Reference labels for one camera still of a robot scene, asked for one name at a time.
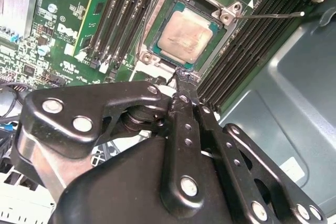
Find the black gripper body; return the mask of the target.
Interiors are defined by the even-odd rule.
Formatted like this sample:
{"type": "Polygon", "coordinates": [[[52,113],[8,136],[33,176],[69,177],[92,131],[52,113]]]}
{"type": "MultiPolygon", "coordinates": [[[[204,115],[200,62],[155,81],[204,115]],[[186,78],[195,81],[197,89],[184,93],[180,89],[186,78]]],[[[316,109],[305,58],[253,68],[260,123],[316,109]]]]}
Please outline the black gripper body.
{"type": "Polygon", "coordinates": [[[192,217],[168,212],[160,197],[166,140],[145,140],[75,179],[50,223],[245,223],[219,182],[213,160],[201,156],[205,199],[192,217]]]}

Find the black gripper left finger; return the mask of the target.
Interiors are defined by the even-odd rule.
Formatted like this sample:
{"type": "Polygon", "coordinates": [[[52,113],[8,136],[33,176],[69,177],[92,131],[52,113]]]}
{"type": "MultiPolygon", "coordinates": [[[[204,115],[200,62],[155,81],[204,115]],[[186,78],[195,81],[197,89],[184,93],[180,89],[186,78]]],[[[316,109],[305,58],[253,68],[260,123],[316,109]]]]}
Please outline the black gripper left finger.
{"type": "Polygon", "coordinates": [[[148,81],[36,90],[24,100],[12,162],[50,192],[56,206],[82,174],[145,140],[163,138],[160,197],[173,216],[194,216],[205,199],[200,128],[185,90],[172,95],[148,81]]]}

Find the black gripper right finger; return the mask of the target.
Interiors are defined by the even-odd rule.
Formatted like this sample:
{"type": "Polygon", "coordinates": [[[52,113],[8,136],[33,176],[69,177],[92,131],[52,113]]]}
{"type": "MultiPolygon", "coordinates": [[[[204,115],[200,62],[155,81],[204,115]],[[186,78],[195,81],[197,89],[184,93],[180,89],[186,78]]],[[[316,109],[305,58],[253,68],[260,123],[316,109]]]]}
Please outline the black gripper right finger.
{"type": "Polygon", "coordinates": [[[185,90],[234,223],[327,223],[321,208],[239,126],[218,124],[200,103],[192,77],[185,90]]]}

